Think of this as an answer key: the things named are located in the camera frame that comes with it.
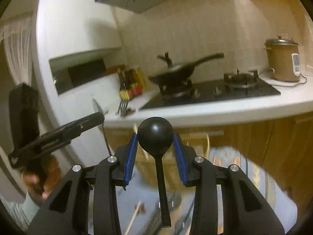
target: beige tile backsplash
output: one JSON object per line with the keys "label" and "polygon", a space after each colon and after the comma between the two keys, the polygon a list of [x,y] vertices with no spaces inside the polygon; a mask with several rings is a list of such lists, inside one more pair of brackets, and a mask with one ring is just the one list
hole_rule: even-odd
{"label": "beige tile backsplash", "polygon": [[221,78],[223,72],[267,66],[264,41],[286,33],[302,37],[288,0],[169,0],[141,14],[112,8],[131,66],[146,75],[165,67],[156,59],[169,52],[173,62],[193,61],[215,52],[225,59],[200,65],[194,82]]}

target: white countertop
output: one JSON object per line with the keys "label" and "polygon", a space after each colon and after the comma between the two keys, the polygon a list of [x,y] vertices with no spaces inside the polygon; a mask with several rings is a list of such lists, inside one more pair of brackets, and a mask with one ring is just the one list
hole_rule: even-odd
{"label": "white countertop", "polygon": [[[270,84],[286,84],[262,76]],[[109,107],[105,116],[105,127],[132,128],[149,117],[163,117],[173,127],[207,126],[234,124],[282,118],[313,111],[313,77],[307,76],[307,83],[294,88],[275,87],[281,95],[225,100],[208,103],[181,105],[174,107],[138,110],[145,105],[157,91],[144,93],[129,102],[136,112],[125,118],[116,115],[119,102]]]}

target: black glass cooktop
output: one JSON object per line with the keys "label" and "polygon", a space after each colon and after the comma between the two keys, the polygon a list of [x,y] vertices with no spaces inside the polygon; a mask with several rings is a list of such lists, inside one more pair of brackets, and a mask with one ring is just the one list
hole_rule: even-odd
{"label": "black glass cooktop", "polygon": [[178,99],[163,99],[158,94],[151,99],[141,109],[162,108],[186,104],[204,103],[221,100],[243,99],[260,96],[280,95],[281,93],[265,81],[259,79],[260,82],[251,88],[236,89],[225,85],[224,80],[213,80],[201,83],[195,83],[193,86],[198,90],[200,96],[197,97],[181,97]]}

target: ladle handle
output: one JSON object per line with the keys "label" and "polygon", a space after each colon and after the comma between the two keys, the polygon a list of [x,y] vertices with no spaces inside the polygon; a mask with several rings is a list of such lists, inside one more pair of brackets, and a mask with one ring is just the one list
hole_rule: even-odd
{"label": "ladle handle", "polygon": [[164,181],[162,157],[155,157],[156,162],[156,178],[159,188],[160,207],[161,207],[161,219],[163,228],[171,227],[170,211],[168,210],[166,188]]}

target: human hand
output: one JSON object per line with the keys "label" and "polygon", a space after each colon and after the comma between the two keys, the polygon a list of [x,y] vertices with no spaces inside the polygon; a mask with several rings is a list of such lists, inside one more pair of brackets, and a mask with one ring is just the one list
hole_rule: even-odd
{"label": "human hand", "polygon": [[48,198],[54,187],[59,183],[62,179],[61,170],[58,166],[57,159],[51,155],[51,158],[46,167],[47,179],[43,184],[43,193],[40,195],[36,192],[34,185],[38,184],[40,179],[37,174],[24,171],[22,173],[23,182],[29,192],[29,194],[33,197],[35,201],[43,202]]}

